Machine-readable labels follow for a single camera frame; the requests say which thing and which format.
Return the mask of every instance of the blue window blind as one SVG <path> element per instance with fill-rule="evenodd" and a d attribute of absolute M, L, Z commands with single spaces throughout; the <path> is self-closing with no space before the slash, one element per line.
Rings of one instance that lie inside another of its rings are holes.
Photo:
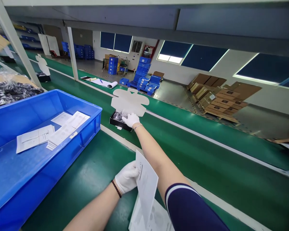
<path fill-rule="evenodd" d="M 132 36 L 116 34 L 114 50 L 129 52 L 131 46 Z"/>
<path fill-rule="evenodd" d="M 114 33 L 101 32 L 101 47 L 113 50 L 114 42 Z"/>
<path fill-rule="evenodd" d="M 191 44 L 165 41 L 160 54 L 184 58 Z"/>
<path fill-rule="evenodd" d="M 289 78 L 289 57 L 258 54 L 237 74 L 281 83 Z"/>
<path fill-rule="evenodd" d="M 210 71 L 228 49 L 193 45 L 182 66 Z"/>

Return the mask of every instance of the white cardboard insert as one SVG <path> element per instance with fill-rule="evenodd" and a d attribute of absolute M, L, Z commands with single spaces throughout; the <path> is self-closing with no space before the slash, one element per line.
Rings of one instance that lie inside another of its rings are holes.
<path fill-rule="evenodd" d="M 127 91 L 115 89 L 113 94 L 117 97 L 112 98 L 111 106 L 119 112 L 124 110 L 128 114 L 135 113 L 141 117 L 146 111 L 143 105 L 149 105 L 150 103 L 146 96 L 138 94 L 138 91 L 134 88 L 128 88 Z"/>

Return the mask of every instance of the white glove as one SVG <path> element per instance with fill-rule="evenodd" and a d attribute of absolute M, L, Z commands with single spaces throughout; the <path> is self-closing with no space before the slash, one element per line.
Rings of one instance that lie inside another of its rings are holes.
<path fill-rule="evenodd" d="M 138 177 L 138 169 L 136 161 L 132 161 L 124 166 L 123 169 L 115 176 L 117 187 L 125 194 L 137 186 L 136 179 Z"/>
<path fill-rule="evenodd" d="M 128 114 L 128 115 L 127 115 L 127 118 L 122 117 L 122 120 L 123 120 L 123 121 L 127 124 L 127 126 L 129 126 L 129 127 L 133 127 L 133 125 L 134 125 L 135 123 L 140 123 L 139 117 L 138 117 L 135 113 Z"/>

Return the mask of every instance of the support pole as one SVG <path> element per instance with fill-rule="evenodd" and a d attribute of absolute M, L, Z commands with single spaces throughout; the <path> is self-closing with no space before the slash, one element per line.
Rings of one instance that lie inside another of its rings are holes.
<path fill-rule="evenodd" d="M 72 63 L 72 69 L 74 74 L 74 79 L 76 81 L 79 80 L 78 78 L 78 71 L 77 71 L 77 65 L 76 65 L 76 56 L 75 56 L 75 50 L 74 50 L 74 41 L 73 41 L 73 35 L 72 35 L 72 28 L 67 27 L 68 32 L 68 47 L 70 50 L 70 56 L 71 56 L 71 63 Z"/>
<path fill-rule="evenodd" d="M 19 55 L 23 65 L 25 66 L 30 78 L 33 80 L 35 85 L 41 87 L 41 83 L 39 82 L 38 77 L 35 74 L 35 71 L 30 63 L 30 60 L 25 52 L 25 49 L 22 46 L 22 43 L 17 36 L 16 30 L 12 24 L 12 21 L 9 15 L 6 12 L 6 9 L 0 0 L 0 24 L 3 30 L 6 32 L 7 37 L 10 39 L 15 52 Z"/>

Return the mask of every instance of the phone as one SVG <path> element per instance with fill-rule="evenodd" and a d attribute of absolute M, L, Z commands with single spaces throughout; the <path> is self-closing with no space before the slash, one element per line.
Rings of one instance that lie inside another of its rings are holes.
<path fill-rule="evenodd" d="M 84 76 L 84 77 L 80 77 L 81 79 L 87 80 L 87 79 L 91 79 L 91 77 L 88 76 Z"/>

